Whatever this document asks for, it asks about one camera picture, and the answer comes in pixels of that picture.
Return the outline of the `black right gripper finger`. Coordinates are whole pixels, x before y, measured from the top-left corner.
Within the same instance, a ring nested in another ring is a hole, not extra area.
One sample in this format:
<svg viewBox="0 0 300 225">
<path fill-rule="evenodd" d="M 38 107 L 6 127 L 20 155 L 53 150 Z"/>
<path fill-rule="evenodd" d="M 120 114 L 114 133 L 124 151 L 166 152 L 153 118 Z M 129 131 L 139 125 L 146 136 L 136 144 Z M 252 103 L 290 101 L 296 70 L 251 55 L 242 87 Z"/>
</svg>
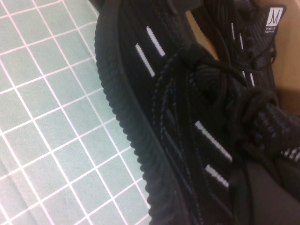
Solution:
<svg viewBox="0 0 300 225">
<path fill-rule="evenodd" d="M 237 225 L 298 225 L 300 202 L 259 164 L 236 173 Z"/>
</svg>

